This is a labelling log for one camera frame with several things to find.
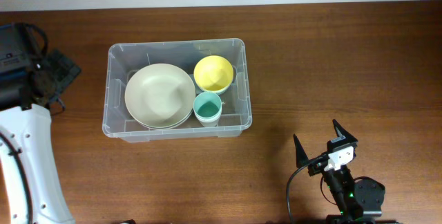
dishware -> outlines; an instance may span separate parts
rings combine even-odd
[[[221,94],[233,81],[233,67],[227,59],[210,55],[196,64],[193,76],[201,90]]]
[[[220,95],[222,113],[216,127],[203,127],[191,116],[179,126],[167,129],[143,127],[128,112],[124,96],[129,80],[138,70],[153,64],[171,64],[192,76],[196,64],[209,55],[225,57],[233,66],[233,81]],[[114,44],[107,54],[106,86],[102,130],[109,138],[129,143],[152,140],[237,137],[253,122],[246,45],[241,39],[161,41]],[[194,82],[196,94],[204,92]]]
[[[193,112],[204,127],[215,127],[222,112],[220,96],[212,92],[199,94],[193,103]]]
[[[165,129],[189,117],[195,85],[181,68],[153,64],[132,76],[124,99],[128,112],[139,123],[152,129]]]
[[[188,114],[184,119],[182,119],[181,121],[179,121],[177,124],[174,124],[174,125],[169,126],[169,127],[164,127],[164,128],[154,128],[154,127],[149,127],[149,126],[146,126],[145,124],[142,124],[142,123],[140,123],[140,122],[139,122],[139,124],[142,125],[143,127],[146,127],[146,128],[149,128],[149,129],[154,129],[154,130],[167,130],[167,129],[174,129],[175,127],[179,127],[181,124],[183,124],[184,122],[186,122],[186,120],[188,120],[188,119],[190,118],[191,115],[192,115],[192,111],[189,112],[189,114]]]

wooden table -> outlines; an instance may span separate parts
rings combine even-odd
[[[317,156],[333,118],[359,139],[353,175],[387,187],[384,218],[442,219],[442,1],[0,14],[11,21],[42,27],[83,69],[52,120],[77,223],[287,222],[291,136]],[[103,134],[112,44],[225,37],[247,47],[253,124],[240,137],[129,144]],[[319,181],[296,176],[296,217],[338,214]],[[2,189],[3,220],[8,211]]]

yellow bowl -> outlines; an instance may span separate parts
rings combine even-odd
[[[193,76],[201,90],[220,94],[225,92],[233,81],[233,67],[227,59],[210,55],[196,64]]]

beige plate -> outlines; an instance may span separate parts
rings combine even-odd
[[[167,129],[174,129],[176,127],[179,127],[181,124],[183,124],[184,122],[186,122],[186,120],[188,120],[188,118],[192,115],[192,112],[190,112],[183,120],[179,121],[177,124],[174,124],[173,126],[170,127],[164,127],[164,128],[153,128],[153,127],[148,127],[145,124],[140,123],[140,125],[142,125],[143,127],[147,127],[150,129],[155,129],[155,130],[167,130]]]
[[[144,126],[172,127],[189,116],[195,85],[181,68],[170,64],[147,66],[132,76],[124,94],[129,113]]]

black cable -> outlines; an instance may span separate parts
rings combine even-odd
[[[46,36],[46,33],[34,24],[25,24],[25,25],[26,25],[26,27],[32,28],[33,30],[35,30],[37,33],[39,33],[41,35],[41,37],[43,38],[43,41],[44,41],[43,48],[41,49],[41,54],[43,56],[46,56],[46,54],[48,53],[48,45],[49,45],[49,39],[48,39],[48,36]]]
[[[26,180],[25,169],[23,168],[23,164],[21,163],[21,160],[19,157],[21,150],[19,149],[19,151],[16,151],[14,146],[9,141],[9,139],[7,139],[7,137],[5,137],[1,132],[0,132],[0,138],[3,140],[3,142],[9,148],[9,150],[11,150],[11,152],[9,153],[9,156],[14,156],[15,162],[16,162],[17,167],[19,169],[21,181],[23,182],[23,188],[24,188],[25,196],[26,196],[26,205],[28,206],[28,223],[32,224],[32,200],[30,197],[28,180]]]
[[[327,200],[327,202],[329,202],[329,203],[331,203],[331,204],[333,204],[333,205],[336,205],[336,203],[331,202],[331,201],[325,196],[324,191],[323,191],[323,182],[324,182],[324,177],[321,177],[321,178],[320,178],[320,184],[319,184],[320,192],[323,194],[323,196],[324,196],[325,200]]]
[[[57,101],[58,104],[60,104],[61,110],[56,112],[56,113],[51,113],[50,114],[51,117],[59,115],[60,113],[63,113],[66,110],[66,105],[64,104],[64,102],[59,97],[57,98],[56,101]]]
[[[305,165],[303,165],[302,167],[295,170],[295,172],[290,176],[289,181],[287,182],[287,187],[285,189],[285,197],[287,200],[287,210],[289,211],[289,218],[290,218],[291,224],[295,223],[295,220],[293,219],[293,216],[291,214],[291,209],[290,209],[290,184],[291,184],[291,181],[296,176],[296,174],[298,174],[300,171],[302,171],[305,167],[308,167],[309,165],[314,164],[316,161],[323,159],[323,157],[324,156],[321,155],[317,158],[312,158],[311,160],[307,161],[305,163]]]
[[[291,214],[291,209],[290,209],[290,183],[293,180],[293,178],[296,176],[296,174],[298,174],[300,171],[302,171],[307,166],[309,166],[309,164],[306,164],[306,165],[302,166],[301,168],[295,170],[295,172],[290,176],[289,181],[287,182],[287,188],[285,189],[285,197],[287,200],[287,210],[289,211],[289,218],[290,218],[291,224],[294,224],[295,220],[293,219],[293,215]]]

